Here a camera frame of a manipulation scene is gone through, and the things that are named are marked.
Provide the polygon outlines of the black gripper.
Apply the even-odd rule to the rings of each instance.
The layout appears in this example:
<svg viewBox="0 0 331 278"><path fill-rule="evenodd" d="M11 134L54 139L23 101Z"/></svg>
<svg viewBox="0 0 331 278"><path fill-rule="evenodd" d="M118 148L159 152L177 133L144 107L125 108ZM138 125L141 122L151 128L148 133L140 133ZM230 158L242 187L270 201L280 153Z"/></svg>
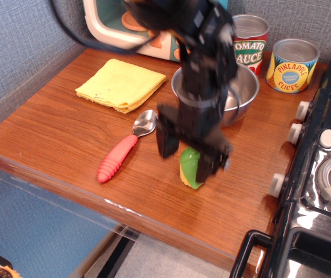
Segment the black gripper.
<svg viewBox="0 0 331 278"><path fill-rule="evenodd" d="M227 96L206 100L179 99L177 107L157 104L159 113L157 145L162 158L168 158L183 141L200 152L196 182L204 183L211 174L227 168L231 146L221 131Z"/></svg>

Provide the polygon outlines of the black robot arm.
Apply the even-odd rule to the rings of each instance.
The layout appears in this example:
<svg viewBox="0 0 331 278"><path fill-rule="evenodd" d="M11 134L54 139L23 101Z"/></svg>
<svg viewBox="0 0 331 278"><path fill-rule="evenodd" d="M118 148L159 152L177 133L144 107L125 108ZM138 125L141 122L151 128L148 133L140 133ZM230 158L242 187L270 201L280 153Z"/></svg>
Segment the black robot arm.
<svg viewBox="0 0 331 278"><path fill-rule="evenodd" d="M178 107L159 104L157 143L167 158L180 142L199 154L196 181L228 165L230 144L221 132L231 81L237 75L231 15L217 1L126 1L136 21L170 32L180 46Z"/></svg>

